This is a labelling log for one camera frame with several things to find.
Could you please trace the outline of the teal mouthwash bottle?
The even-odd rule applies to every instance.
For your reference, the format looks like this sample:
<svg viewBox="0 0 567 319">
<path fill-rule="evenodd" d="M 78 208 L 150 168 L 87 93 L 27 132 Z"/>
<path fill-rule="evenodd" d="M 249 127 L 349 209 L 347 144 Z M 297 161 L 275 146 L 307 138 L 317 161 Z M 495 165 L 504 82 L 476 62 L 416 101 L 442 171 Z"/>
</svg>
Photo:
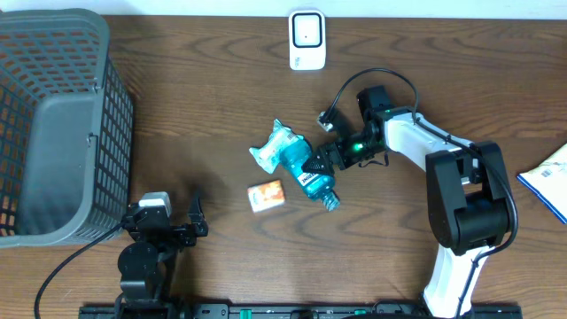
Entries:
<svg viewBox="0 0 567 319">
<path fill-rule="evenodd" d="M 293 176 L 309 199 L 321 200 L 328 211 L 333 211 L 340 206 L 340 200 L 333 190 L 335 179 L 331 175 L 306 172 L 302 165 L 311 155 L 310 145 L 304 139 L 298 139 L 280 153 L 280 164 Z"/>
</svg>

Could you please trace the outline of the light green tissue pack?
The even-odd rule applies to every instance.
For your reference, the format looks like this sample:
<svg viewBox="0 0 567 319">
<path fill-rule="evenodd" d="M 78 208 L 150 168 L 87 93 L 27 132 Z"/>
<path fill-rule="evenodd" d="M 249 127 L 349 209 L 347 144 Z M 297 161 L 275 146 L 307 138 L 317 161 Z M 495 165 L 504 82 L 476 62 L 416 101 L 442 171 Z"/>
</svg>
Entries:
<svg viewBox="0 0 567 319">
<path fill-rule="evenodd" d="M 304 139 L 302 135 L 296 135 L 291 128 L 284 126 L 280 120 L 274 119 L 274 127 L 266 144 L 260 148 L 251 147 L 249 153 L 264 171 L 273 174 L 281 162 L 281 153 L 292 144 Z"/>
</svg>

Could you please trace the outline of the cream snack bag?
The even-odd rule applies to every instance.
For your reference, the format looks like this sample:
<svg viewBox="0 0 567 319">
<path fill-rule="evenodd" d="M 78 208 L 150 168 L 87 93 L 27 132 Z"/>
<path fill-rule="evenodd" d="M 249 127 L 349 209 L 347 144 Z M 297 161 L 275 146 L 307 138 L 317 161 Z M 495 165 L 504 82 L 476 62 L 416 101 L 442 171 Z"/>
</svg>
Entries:
<svg viewBox="0 0 567 319">
<path fill-rule="evenodd" d="M 517 180 L 562 223 L 566 223 L 566 145 Z"/>
</svg>

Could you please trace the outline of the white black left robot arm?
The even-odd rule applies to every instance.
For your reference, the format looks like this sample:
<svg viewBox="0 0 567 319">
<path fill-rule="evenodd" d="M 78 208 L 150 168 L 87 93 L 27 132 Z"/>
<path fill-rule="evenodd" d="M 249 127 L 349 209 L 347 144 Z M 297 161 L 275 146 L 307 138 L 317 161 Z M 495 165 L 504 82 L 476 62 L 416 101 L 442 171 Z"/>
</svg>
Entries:
<svg viewBox="0 0 567 319">
<path fill-rule="evenodd" d="M 190 203 L 190 221 L 171 224 L 171 202 L 164 191 L 149 192 L 128 207 L 124 230 L 134 240 L 118 259 L 121 294 L 116 318 L 191 318 L 190 306 L 170 294 L 178 253 L 208 235 L 200 196 Z"/>
</svg>

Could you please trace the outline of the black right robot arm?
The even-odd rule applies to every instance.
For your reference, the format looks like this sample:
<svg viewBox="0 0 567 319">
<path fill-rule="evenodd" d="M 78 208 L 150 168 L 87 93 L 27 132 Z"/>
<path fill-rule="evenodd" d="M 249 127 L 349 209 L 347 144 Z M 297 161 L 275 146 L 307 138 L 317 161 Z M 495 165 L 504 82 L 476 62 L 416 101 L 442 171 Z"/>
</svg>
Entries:
<svg viewBox="0 0 567 319">
<path fill-rule="evenodd" d="M 357 96 L 364 127 L 355 133 L 331 105 L 317 121 L 337 134 L 304 164 L 309 173 L 372 162 L 379 153 L 398 153 L 426 175 L 427 214 L 439 243 L 435 266 L 422 298 L 427 315 L 459 318 L 472 311 L 471 296 L 489 256 L 517 234 L 517 208 L 501 148 L 474 143 L 429 123 L 415 106 L 394 105 L 384 87 Z"/>
</svg>

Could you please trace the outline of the orange small box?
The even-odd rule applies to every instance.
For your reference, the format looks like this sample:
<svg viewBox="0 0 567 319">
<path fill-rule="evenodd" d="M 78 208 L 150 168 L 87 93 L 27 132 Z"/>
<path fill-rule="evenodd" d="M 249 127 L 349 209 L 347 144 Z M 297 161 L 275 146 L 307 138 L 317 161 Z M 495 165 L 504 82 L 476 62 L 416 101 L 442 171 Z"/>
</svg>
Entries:
<svg viewBox="0 0 567 319">
<path fill-rule="evenodd" d="M 284 188 L 280 180 L 253 185 L 247 189 L 247 196 L 255 214 L 285 203 Z"/>
</svg>

